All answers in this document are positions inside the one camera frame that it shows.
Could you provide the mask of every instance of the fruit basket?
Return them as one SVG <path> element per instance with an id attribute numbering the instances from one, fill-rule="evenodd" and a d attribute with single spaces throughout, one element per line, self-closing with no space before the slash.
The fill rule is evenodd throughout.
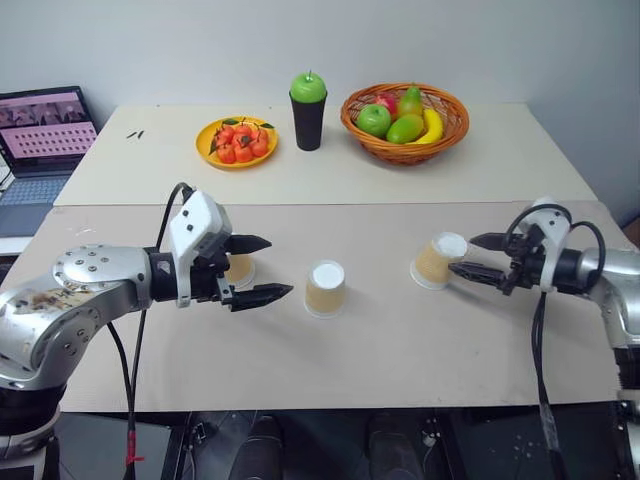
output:
<path id="1" fill-rule="evenodd" d="M 376 95 L 390 93 L 397 100 L 411 86 L 420 89 L 423 107 L 433 108 L 442 117 L 444 134 L 440 140 L 430 144 L 397 145 L 363 132 L 356 126 L 360 110 L 373 103 Z M 421 83 L 383 83 L 358 90 L 342 105 L 340 119 L 366 151 L 395 165 L 418 165 L 429 160 L 458 143 L 469 130 L 469 114 L 457 98 L 444 90 Z"/>

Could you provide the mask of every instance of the green apple on cup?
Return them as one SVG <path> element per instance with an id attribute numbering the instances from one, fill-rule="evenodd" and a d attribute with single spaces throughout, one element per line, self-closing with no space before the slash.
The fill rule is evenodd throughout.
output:
<path id="1" fill-rule="evenodd" d="M 327 96 L 324 80 L 317 73 L 301 73 L 291 82 L 291 98 L 299 103 L 318 103 Z"/>
<path id="2" fill-rule="evenodd" d="M 391 126 L 391 113 L 382 105 L 367 105 L 360 111 L 356 125 L 360 130 L 382 138 Z"/>

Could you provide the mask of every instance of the yellow plate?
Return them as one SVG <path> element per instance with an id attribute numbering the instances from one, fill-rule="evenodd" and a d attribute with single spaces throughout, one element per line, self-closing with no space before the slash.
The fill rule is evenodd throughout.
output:
<path id="1" fill-rule="evenodd" d="M 263 128 L 269 135 L 269 142 L 267 143 L 267 153 L 264 154 L 262 157 L 256 157 L 250 162 L 246 162 L 246 163 L 238 163 L 238 162 L 222 163 L 218 158 L 218 155 L 216 152 L 209 154 L 209 152 L 211 151 L 211 143 L 213 141 L 213 137 L 218 132 L 218 130 L 222 128 L 223 123 L 229 124 L 233 122 L 236 122 L 234 125 L 232 125 L 234 127 L 240 125 L 241 123 L 245 123 L 249 125 L 253 130 L 255 130 L 258 125 L 261 125 L 261 126 L 266 125 Z M 276 129 L 273 128 L 270 124 L 268 124 L 264 120 L 261 120 L 255 117 L 237 116 L 237 117 L 221 118 L 220 120 L 216 120 L 215 122 L 210 123 L 209 125 L 204 127 L 196 137 L 196 149 L 198 150 L 198 153 L 200 153 L 200 156 L 204 158 L 208 163 L 213 165 L 214 167 L 224 168 L 225 170 L 226 169 L 237 170 L 240 168 L 249 168 L 249 167 L 258 165 L 259 163 L 262 163 L 267 158 L 269 158 L 269 155 L 273 153 L 277 144 L 278 144 L 278 132 L 276 132 Z"/>

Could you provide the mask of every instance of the black tumbler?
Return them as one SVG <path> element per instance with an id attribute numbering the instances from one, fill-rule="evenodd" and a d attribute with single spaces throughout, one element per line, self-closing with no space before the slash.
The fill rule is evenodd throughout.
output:
<path id="1" fill-rule="evenodd" d="M 320 147 L 322 140 L 322 117 L 327 96 L 316 103 L 300 103 L 293 99 L 293 122 L 296 126 L 296 142 L 301 150 L 311 151 Z"/>

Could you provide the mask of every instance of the red apple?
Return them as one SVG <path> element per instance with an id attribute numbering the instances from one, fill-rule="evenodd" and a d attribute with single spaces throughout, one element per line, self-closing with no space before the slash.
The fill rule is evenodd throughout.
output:
<path id="1" fill-rule="evenodd" d="M 376 95 L 376 98 L 373 100 L 373 103 L 378 105 L 382 105 L 389 110 L 391 113 L 391 119 L 395 120 L 398 116 L 398 106 L 396 105 L 396 97 L 391 95 L 390 93 L 379 93 Z"/>

